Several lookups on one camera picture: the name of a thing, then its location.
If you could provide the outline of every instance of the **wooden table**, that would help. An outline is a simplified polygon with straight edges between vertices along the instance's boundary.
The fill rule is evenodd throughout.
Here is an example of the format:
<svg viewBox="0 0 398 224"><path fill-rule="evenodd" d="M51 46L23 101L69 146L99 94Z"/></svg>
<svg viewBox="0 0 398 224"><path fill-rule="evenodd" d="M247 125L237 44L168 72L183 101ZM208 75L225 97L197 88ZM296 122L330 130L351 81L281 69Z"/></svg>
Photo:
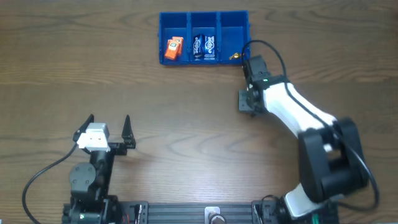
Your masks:
<svg viewBox="0 0 398 224"><path fill-rule="evenodd" d="M160 11L249 10L253 39L280 50L291 81L314 105L359 128L381 191L377 211L340 209L342 223L398 221L398 4L377 1L0 2L0 219L30 223L26 182L65 155L90 113L137 150L117 157L110 194L149 202L250 202L299 181L297 141L275 116L238 113L239 67L159 64ZM280 73L275 55L263 54ZM38 178L27 203L60 223L68 174L82 151ZM373 201L370 188L350 203Z"/></svg>

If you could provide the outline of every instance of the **white arm segment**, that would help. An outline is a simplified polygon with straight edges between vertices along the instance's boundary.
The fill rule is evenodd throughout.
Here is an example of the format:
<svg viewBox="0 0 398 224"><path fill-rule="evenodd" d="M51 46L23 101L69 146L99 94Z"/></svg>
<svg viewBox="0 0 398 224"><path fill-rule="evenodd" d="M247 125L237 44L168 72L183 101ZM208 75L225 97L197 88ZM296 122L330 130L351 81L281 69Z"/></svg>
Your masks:
<svg viewBox="0 0 398 224"><path fill-rule="evenodd" d="M333 122L336 120L334 116L314 107L296 91L293 84L288 83L287 87L289 88L291 94L312 113L318 115L327 124L333 125ZM321 122L308 114L303 108L301 108L298 104L296 104L295 101L291 99L286 92L285 83L275 84L264 90L264 104L267 110L282 120L282 122L293 132L296 137L299 133L306 131L308 128L323 128ZM326 152L332 150L329 144L324 145L324 148Z"/></svg>

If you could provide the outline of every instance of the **empty tray compartment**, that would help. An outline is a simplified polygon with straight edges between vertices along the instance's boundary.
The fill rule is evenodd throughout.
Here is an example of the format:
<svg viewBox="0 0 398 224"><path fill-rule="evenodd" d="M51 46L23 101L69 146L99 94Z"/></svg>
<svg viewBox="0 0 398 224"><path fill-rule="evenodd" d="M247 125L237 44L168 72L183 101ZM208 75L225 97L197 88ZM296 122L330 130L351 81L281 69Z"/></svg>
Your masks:
<svg viewBox="0 0 398 224"><path fill-rule="evenodd" d="M221 49L220 63L240 63L240 60L229 60L236 52L241 53L243 45L250 40L250 24L247 11L221 13Z"/></svg>
<svg viewBox="0 0 398 224"><path fill-rule="evenodd" d="M159 31L159 61L164 65L181 65L189 63L188 55L188 18L186 12L161 12L159 14L161 30ZM183 37L181 55L175 60L164 57L167 41L172 37Z"/></svg>
<svg viewBox="0 0 398 224"><path fill-rule="evenodd" d="M191 12L191 27L192 27L192 41L190 46L190 58L191 64L216 64L218 63L217 58L219 57L219 52L217 50L217 12ZM198 34L204 34L207 36L214 36L215 37L215 44L216 44L216 57L215 58L195 58L193 56L193 43L194 43L194 36Z"/></svg>

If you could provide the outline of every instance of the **orange and white package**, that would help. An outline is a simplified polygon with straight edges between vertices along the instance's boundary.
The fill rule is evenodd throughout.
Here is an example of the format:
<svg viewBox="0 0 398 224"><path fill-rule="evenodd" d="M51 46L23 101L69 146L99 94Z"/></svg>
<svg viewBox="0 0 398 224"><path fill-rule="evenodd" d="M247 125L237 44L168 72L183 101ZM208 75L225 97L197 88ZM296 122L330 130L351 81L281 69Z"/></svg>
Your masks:
<svg viewBox="0 0 398 224"><path fill-rule="evenodd" d="M176 40L180 43L180 49L178 50L177 55L181 56L182 53L182 43L184 42L184 38L183 37L172 37L172 40Z"/></svg>
<svg viewBox="0 0 398 224"><path fill-rule="evenodd" d="M167 41L167 50L164 54L165 58L170 60L175 60L177 58L178 50L180 48L180 43L176 40L168 40Z"/></svg>

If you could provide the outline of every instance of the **blue package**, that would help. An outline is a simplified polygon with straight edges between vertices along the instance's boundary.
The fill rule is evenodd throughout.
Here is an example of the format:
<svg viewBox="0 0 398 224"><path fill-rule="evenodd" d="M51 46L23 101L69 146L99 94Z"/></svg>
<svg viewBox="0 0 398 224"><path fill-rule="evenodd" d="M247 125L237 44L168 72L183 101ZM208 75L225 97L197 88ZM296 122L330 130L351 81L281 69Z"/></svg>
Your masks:
<svg viewBox="0 0 398 224"><path fill-rule="evenodd" d="M205 58L216 57L216 42L214 36L205 36Z"/></svg>
<svg viewBox="0 0 398 224"><path fill-rule="evenodd" d="M193 37L193 56L195 58L203 57L203 34L198 34Z"/></svg>

